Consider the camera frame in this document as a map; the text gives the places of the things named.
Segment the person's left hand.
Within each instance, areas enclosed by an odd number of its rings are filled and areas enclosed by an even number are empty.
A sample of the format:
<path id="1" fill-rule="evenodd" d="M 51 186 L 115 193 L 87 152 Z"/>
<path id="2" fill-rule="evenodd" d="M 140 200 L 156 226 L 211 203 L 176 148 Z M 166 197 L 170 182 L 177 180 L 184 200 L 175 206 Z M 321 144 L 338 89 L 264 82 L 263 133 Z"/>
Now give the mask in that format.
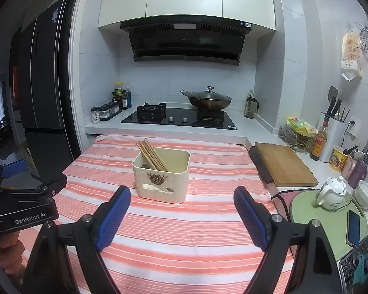
<path id="1" fill-rule="evenodd" d="M 18 273 L 22 266 L 24 245 L 19 240 L 19 232 L 0 235 L 0 266 L 6 274 Z"/>

